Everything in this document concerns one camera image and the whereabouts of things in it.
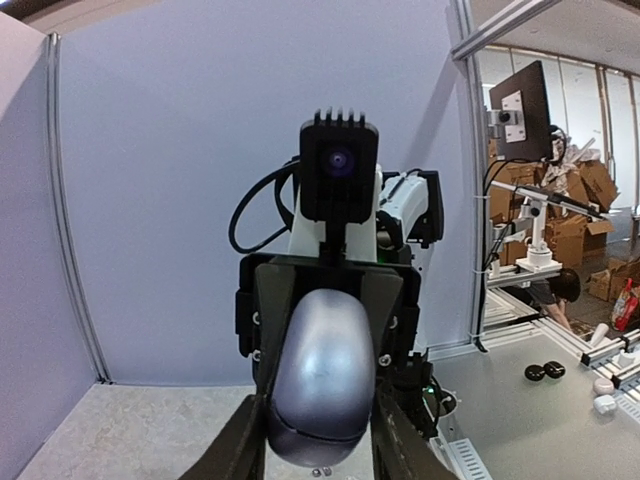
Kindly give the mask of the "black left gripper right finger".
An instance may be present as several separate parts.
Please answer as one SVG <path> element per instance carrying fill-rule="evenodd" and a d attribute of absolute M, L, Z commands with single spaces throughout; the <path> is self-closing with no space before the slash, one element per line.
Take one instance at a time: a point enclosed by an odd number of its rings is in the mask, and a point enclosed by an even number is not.
<path fill-rule="evenodd" d="M 376 389 L 370 431 L 376 480 L 455 479 L 382 386 Z"/>

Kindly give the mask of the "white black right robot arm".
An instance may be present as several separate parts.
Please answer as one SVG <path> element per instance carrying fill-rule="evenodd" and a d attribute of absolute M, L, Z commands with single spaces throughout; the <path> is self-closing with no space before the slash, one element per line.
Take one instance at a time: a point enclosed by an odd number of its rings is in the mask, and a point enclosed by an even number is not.
<path fill-rule="evenodd" d="M 259 394 L 273 390 L 291 317 L 304 295 L 331 290 L 358 299 L 367 313 L 377 360 L 376 375 L 398 389 L 426 386 L 431 365 L 414 352 L 421 279 L 410 246 L 426 249 L 444 235 L 439 175 L 415 169 L 382 175 L 384 203 L 376 213 L 377 260 L 276 255 L 260 246 L 244 253 L 236 293 L 235 328 L 239 351 L 252 360 Z"/>

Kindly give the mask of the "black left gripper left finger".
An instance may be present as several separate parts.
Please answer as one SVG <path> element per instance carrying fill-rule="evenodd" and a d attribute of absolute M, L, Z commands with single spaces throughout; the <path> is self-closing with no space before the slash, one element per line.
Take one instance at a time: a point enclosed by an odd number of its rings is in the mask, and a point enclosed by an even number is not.
<path fill-rule="evenodd" d="M 266 396 L 247 395 L 202 456 L 179 480 L 264 479 L 266 437 Z"/>

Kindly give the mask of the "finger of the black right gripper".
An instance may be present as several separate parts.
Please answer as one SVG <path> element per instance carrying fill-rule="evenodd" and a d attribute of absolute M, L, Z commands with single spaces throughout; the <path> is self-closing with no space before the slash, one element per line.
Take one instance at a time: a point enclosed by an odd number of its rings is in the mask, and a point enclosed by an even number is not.
<path fill-rule="evenodd" d="M 382 350 L 391 321 L 402 300 L 403 280 L 396 274 L 366 273 L 362 279 L 365 307 L 373 347 Z"/>
<path fill-rule="evenodd" d="M 292 263 L 270 262 L 256 268 L 252 351 L 253 377 L 257 393 L 264 400 L 271 396 L 294 299 L 296 267 Z"/>

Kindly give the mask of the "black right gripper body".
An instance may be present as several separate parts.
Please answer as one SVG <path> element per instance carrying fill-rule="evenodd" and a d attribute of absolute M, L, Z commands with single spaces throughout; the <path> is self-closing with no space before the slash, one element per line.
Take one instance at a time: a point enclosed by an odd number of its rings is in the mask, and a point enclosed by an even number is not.
<path fill-rule="evenodd" d="M 258 324 L 253 296 L 255 271 L 258 266 L 270 262 L 292 263 L 296 267 L 295 293 L 289 320 L 298 315 L 309 321 L 327 321 L 339 328 L 353 327 L 360 319 L 370 331 L 362 303 L 362 279 L 366 273 L 400 276 L 403 280 L 401 303 L 391 321 L 383 349 L 373 349 L 378 357 L 388 356 L 393 365 L 408 362 L 420 313 L 421 276 L 414 267 L 362 261 L 343 261 L 330 266 L 318 258 L 269 253 L 249 254 L 240 261 L 239 286 L 235 295 L 235 331 L 242 356 L 252 354 L 254 325 Z"/>

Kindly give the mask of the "blue-grey earbud charging case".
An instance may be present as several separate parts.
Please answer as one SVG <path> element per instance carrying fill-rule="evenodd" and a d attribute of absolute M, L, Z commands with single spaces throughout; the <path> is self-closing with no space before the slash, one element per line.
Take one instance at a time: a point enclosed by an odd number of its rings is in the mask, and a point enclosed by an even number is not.
<path fill-rule="evenodd" d="M 376 365 L 364 321 L 339 328 L 291 317 L 268 407 L 274 453 L 308 468 L 344 461 L 367 430 Z"/>

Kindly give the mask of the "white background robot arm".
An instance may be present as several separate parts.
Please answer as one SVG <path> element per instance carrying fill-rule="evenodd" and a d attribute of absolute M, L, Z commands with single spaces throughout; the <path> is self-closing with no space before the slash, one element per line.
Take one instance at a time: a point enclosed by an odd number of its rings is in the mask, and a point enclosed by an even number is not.
<path fill-rule="evenodd" d="M 548 278 L 557 275 L 563 264 L 559 262 L 545 240 L 548 206 L 562 208 L 582 218 L 603 221 L 605 217 L 590 204 L 574 200 L 551 190 L 531 186 L 513 185 L 493 180 L 491 186 L 524 199 L 520 214 L 506 224 L 494 227 L 492 248 L 497 251 L 504 243 L 524 242 L 527 253 L 517 258 L 515 265 L 529 276 Z"/>

